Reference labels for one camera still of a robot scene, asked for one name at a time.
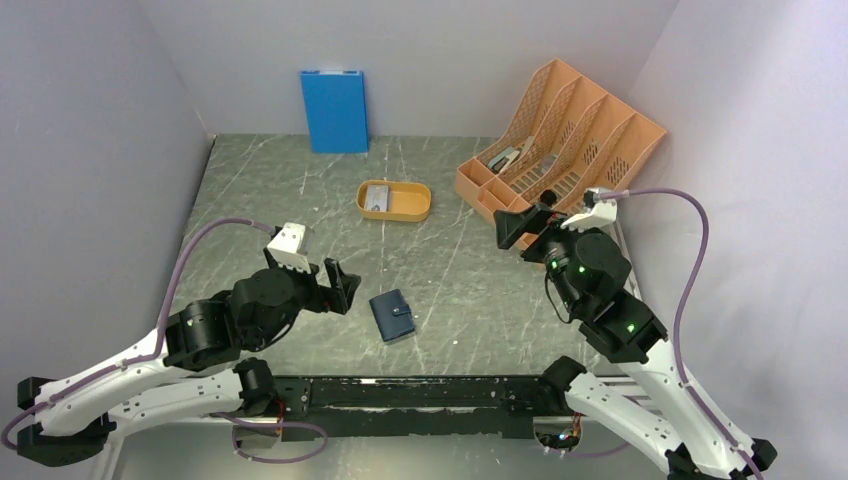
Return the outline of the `navy blue card holder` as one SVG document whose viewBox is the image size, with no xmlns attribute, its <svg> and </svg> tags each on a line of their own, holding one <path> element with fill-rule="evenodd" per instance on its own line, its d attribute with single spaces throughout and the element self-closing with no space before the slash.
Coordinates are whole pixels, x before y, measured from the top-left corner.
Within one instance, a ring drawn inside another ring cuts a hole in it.
<svg viewBox="0 0 848 480">
<path fill-rule="evenodd" d="M 371 298 L 369 306 L 383 342 L 394 342 L 415 332 L 414 316 L 399 289 Z"/>
</svg>

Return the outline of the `orange oval tray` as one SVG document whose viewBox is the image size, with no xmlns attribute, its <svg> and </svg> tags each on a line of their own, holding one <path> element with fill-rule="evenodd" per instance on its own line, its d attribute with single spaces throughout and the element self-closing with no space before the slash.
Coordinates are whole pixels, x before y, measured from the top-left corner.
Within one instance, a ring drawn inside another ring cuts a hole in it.
<svg viewBox="0 0 848 480">
<path fill-rule="evenodd" d="M 387 212 L 367 211 L 364 208 L 366 188 L 372 184 L 389 186 L 389 206 Z M 430 212 L 432 193 L 430 189 L 415 182 L 397 182 L 387 180 L 368 180 L 362 183 L 356 194 L 356 205 L 363 217 L 372 220 L 418 223 L 425 220 Z"/>
</svg>

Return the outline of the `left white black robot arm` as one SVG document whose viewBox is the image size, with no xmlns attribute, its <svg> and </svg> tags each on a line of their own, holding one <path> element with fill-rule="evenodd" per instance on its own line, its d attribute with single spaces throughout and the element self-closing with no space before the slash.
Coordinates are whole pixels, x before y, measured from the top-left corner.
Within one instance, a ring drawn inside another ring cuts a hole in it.
<svg viewBox="0 0 848 480">
<path fill-rule="evenodd" d="M 279 394 L 256 354 L 274 345 L 303 311 L 346 314 L 361 284 L 331 258 L 318 266 L 271 262 L 229 290 L 169 315 L 142 340 L 84 372 L 18 384 L 21 417 L 1 435 L 5 447 L 48 467 L 98 455 L 112 440 L 193 416 L 255 417 Z"/>
</svg>

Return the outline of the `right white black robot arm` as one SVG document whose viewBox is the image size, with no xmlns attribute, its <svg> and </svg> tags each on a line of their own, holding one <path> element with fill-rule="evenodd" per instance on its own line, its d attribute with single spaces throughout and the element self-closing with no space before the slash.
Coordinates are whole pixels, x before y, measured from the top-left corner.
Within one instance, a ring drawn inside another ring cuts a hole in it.
<svg viewBox="0 0 848 480">
<path fill-rule="evenodd" d="M 686 367 L 681 326 L 666 327 L 627 289 L 632 265 L 606 226 L 623 192 L 591 188 L 581 213 L 554 210 L 553 194 L 518 212 L 494 213 L 496 242 L 532 243 L 526 262 L 543 266 L 558 318 L 577 323 L 587 343 L 651 400 L 644 408 L 564 357 L 542 374 L 539 398 L 550 413 L 592 418 L 648 457 L 670 479 L 759 479 L 778 452 L 725 415 Z"/>
</svg>

